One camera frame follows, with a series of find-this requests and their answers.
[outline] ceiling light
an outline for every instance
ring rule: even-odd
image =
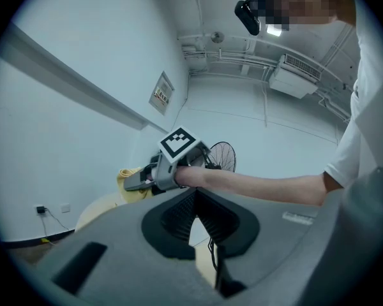
[[[281,29],[275,28],[272,25],[268,25],[268,27],[267,27],[267,33],[269,33],[269,34],[279,36],[279,35],[281,35],[281,32],[282,32]]]

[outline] white wall socket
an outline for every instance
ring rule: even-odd
[[[61,204],[61,213],[67,213],[71,210],[71,205],[68,203]]]

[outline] air conditioner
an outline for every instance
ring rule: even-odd
[[[269,86],[302,99],[318,89],[316,83],[319,81],[319,70],[289,54],[284,54],[269,79]]]

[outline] yellow cloth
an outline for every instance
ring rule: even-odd
[[[116,177],[117,186],[119,192],[121,193],[122,198],[128,203],[135,203],[136,201],[143,200],[145,198],[153,197],[152,189],[139,189],[138,191],[125,191],[123,188],[123,183],[126,178],[130,177],[134,173],[137,173],[142,168],[136,169],[122,169]]]

